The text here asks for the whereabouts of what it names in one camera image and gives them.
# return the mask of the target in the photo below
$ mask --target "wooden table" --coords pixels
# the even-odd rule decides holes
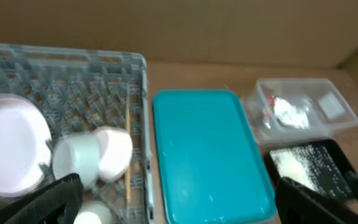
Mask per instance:
[[[153,114],[151,103],[154,95],[166,89],[217,89],[227,88],[238,96],[248,96],[255,88],[258,78],[328,78],[343,94],[358,116],[358,86],[342,70],[319,70],[299,68],[254,67],[242,65],[182,64],[148,62],[150,137],[152,149],[152,172],[155,202],[155,223],[166,223],[163,207],[158,156],[155,147]],[[358,172],[358,128],[347,129],[336,135],[342,147]],[[272,223],[280,223],[276,217]]]

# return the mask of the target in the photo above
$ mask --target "gray plastic dish rack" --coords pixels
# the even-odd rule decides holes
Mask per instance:
[[[135,53],[61,49],[0,44],[0,93],[30,100],[43,113],[52,139],[93,131],[100,126],[125,128],[130,94],[132,202],[125,203],[122,180],[98,182],[84,200],[102,200],[110,207],[113,223],[153,223],[153,188],[150,170],[150,133],[146,61]],[[50,169],[40,168],[53,180]],[[18,198],[0,198],[0,207]]]

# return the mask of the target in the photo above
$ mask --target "white cup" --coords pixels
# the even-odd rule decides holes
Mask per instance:
[[[99,177],[105,182],[120,178],[131,164],[131,135],[121,128],[103,126],[94,131],[100,145]]]
[[[100,201],[87,202],[78,212],[74,224],[110,224],[110,209]]]
[[[53,151],[53,174],[60,179],[77,173],[84,189],[90,189],[98,178],[99,160],[99,143],[94,134],[67,136],[59,140]]]

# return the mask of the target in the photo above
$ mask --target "white plate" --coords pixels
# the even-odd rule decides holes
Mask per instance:
[[[42,113],[25,98],[0,94],[0,196],[18,197],[36,188],[49,166],[50,131]]]

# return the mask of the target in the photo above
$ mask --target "wooden stick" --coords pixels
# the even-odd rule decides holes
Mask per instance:
[[[130,98],[129,98],[129,91],[127,94],[127,106],[126,106],[126,131],[131,135],[131,115],[129,113],[129,106],[130,106]],[[125,188],[126,188],[126,199],[127,203],[131,202],[131,162],[129,162],[129,166],[125,173]]]

